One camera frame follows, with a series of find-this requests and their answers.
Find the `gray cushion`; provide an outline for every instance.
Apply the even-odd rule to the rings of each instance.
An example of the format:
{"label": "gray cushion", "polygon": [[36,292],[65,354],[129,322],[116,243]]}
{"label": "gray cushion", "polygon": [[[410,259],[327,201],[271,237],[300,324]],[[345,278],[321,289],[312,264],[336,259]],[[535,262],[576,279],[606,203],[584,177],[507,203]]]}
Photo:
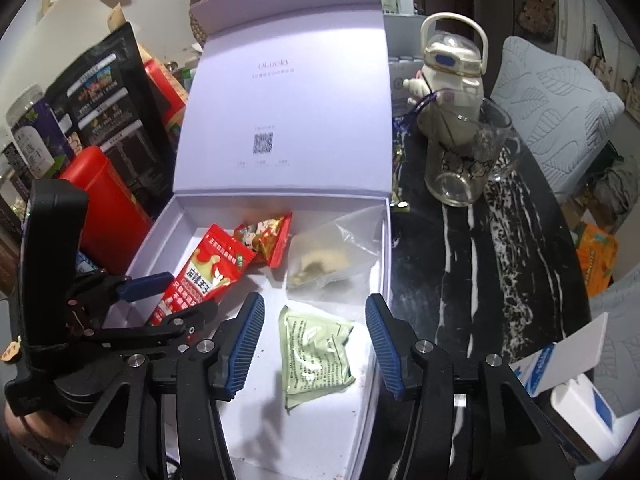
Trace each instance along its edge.
{"label": "gray cushion", "polygon": [[625,109],[584,63],[516,36],[504,41],[491,98],[510,113],[560,200],[574,190]]}

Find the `glass mug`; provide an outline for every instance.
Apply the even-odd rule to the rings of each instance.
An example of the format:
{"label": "glass mug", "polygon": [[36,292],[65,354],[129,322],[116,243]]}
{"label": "glass mug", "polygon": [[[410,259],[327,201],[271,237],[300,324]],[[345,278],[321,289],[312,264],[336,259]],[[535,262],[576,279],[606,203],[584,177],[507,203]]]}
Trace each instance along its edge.
{"label": "glass mug", "polygon": [[429,138],[425,184],[442,203],[469,206],[487,181],[511,174],[522,141],[509,114],[489,99],[444,89],[429,101],[418,118]]}

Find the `red container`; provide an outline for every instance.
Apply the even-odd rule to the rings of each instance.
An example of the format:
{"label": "red container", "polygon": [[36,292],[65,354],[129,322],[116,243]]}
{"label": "red container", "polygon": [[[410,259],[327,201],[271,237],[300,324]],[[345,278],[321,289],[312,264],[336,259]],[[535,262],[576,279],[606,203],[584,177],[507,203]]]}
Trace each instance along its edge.
{"label": "red container", "polygon": [[151,229],[151,218],[97,146],[82,150],[60,178],[89,194],[80,248],[111,274],[124,274]]}

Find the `snack packet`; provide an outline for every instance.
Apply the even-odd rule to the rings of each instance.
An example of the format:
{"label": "snack packet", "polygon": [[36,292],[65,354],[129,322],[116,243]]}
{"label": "snack packet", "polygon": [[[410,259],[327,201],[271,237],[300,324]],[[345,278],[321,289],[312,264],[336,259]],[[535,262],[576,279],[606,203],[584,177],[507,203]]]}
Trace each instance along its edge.
{"label": "snack packet", "polygon": [[162,295],[149,322],[157,326],[174,312],[220,297],[254,257],[253,251],[213,224]]}
{"label": "snack packet", "polygon": [[240,224],[234,230],[234,238],[257,253],[254,262],[265,262],[275,269],[284,256],[291,216],[289,213],[253,225]]}
{"label": "snack packet", "polygon": [[287,410],[339,392],[355,381],[344,350],[353,323],[300,314],[285,306],[278,325]]}
{"label": "snack packet", "polygon": [[594,224],[581,222],[575,229],[578,254],[587,295],[592,298],[607,290],[618,254],[616,237]]}

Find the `red snack bag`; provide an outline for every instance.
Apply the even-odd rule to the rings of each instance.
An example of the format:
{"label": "red snack bag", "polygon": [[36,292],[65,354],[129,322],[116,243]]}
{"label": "red snack bag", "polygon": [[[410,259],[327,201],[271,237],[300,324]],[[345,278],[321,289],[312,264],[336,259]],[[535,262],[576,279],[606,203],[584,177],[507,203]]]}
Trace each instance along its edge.
{"label": "red snack bag", "polygon": [[213,224],[162,295],[149,322],[157,326],[165,316],[220,297],[254,257],[251,249]]}
{"label": "red snack bag", "polygon": [[257,253],[254,262],[266,262],[275,269],[284,256],[292,215],[289,213],[253,225],[240,224],[234,230],[234,238]]}

